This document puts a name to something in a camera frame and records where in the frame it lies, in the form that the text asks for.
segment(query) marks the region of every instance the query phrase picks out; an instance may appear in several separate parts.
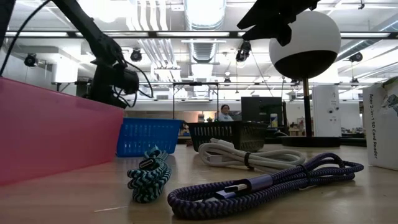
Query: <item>pink panel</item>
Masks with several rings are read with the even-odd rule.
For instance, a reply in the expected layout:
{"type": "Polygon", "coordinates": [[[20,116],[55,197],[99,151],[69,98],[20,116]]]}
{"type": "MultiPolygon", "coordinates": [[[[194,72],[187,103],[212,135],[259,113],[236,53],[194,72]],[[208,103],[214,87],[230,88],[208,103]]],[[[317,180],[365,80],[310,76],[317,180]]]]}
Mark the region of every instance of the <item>pink panel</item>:
{"type": "Polygon", "coordinates": [[[123,110],[0,78],[0,185],[111,161],[123,110]]]}

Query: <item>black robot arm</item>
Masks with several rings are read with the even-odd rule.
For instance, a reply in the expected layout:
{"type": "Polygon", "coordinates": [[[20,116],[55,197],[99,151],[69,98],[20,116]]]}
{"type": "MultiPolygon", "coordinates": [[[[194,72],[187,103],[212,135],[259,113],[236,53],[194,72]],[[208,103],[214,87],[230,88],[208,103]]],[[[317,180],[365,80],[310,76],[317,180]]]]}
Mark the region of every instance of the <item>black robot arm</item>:
{"type": "Polygon", "coordinates": [[[127,69],[119,44],[101,32],[76,0],[52,1],[80,31],[96,57],[94,64],[97,68],[88,98],[125,108],[127,104],[114,96],[112,86],[123,89],[126,94],[133,94],[139,89],[139,79],[136,72],[127,69]]]}

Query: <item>woman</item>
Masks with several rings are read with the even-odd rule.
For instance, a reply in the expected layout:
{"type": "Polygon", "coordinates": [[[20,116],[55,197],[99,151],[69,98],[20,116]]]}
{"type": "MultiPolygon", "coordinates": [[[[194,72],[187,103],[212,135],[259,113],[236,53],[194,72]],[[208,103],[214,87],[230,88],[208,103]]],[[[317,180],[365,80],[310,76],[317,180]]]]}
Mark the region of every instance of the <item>woman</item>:
{"type": "Polygon", "coordinates": [[[229,113],[229,106],[228,105],[221,106],[221,113],[218,115],[218,121],[234,121],[228,113],[229,113]]]}

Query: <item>wooden table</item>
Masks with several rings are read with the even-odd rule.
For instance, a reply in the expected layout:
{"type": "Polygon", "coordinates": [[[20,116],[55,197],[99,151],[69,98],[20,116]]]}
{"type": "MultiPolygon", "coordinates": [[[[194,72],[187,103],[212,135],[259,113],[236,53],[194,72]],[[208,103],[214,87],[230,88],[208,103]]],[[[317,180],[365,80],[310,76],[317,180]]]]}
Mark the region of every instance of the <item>wooden table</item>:
{"type": "Polygon", "coordinates": [[[307,157],[334,152],[344,160],[364,164],[365,170],[352,182],[300,190],[232,217],[193,222],[173,215],[166,201],[169,192],[260,173],[208,167],[192,148],[178,146],[167,160],[172,177],[154,203],[131,202],[131,190],[126,187],[126,171],[136,168],[140,159],[115,159],[99,166],[0,187],[0,223],[398,223],[398,172],[369,167],[366,149],[362,147],[298,150],[307,157]]]}

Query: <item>computer monitor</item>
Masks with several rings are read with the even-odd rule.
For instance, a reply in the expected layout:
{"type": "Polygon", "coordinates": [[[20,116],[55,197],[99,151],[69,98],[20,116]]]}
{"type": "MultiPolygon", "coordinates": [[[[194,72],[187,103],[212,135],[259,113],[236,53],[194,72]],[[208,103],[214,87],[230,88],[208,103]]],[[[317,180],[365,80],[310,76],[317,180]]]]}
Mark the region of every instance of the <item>computer monitor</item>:
{"type": "Polygon", "coordinates": [[[242,120],[271,123],[271,114],[278,115],[278,127],[282,126],[281,97],[242,97],[242,120]]]}

